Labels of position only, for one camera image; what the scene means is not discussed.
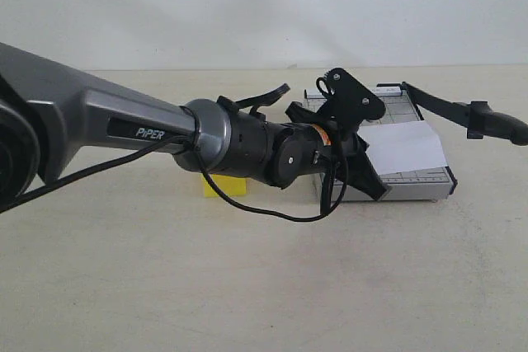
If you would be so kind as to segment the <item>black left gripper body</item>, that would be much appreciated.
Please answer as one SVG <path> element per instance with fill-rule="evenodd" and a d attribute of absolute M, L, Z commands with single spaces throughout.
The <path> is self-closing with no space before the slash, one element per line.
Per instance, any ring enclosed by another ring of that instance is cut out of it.
<path fill-rule="evenodd" d="M 286 114 L 290 118 L 293 147 L 299 156 L 295 159 L 300 176 L 317 173 L 329 174 L 332 179 L 342 181 L 342 171 L 347 171 L 347 160 L 343 144 L 356 133 L 343 133 L 336 122 L 325 120 L 316 111 L 299 102 L 291 103 Z"/>

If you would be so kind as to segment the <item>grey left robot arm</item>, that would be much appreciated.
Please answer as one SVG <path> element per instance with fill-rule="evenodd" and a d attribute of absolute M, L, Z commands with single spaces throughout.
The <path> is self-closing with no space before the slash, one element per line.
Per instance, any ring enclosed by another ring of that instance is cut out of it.
<path fill-rule="evenodd" d="M 187 171 L 250 178 L 284 189 L 303 175 L 320 174 L 320 210 L 331 211 L 340 181 L 371 199 L 388 191 L 358 134 L 385 113 L 382 100 L 341 68 L 317 81 L 325 103 L 316 111 L 294 102 L 288 121 L 273 123 L 271 106 L 288 86 L 234 101 L 195 99 L 183 106 L 10 45 L 1 47 L 1 208 L 34 199 L 73 181 L 65 167 L 82 147 L 120 148 L 131 158 L 169 153 Z"/>

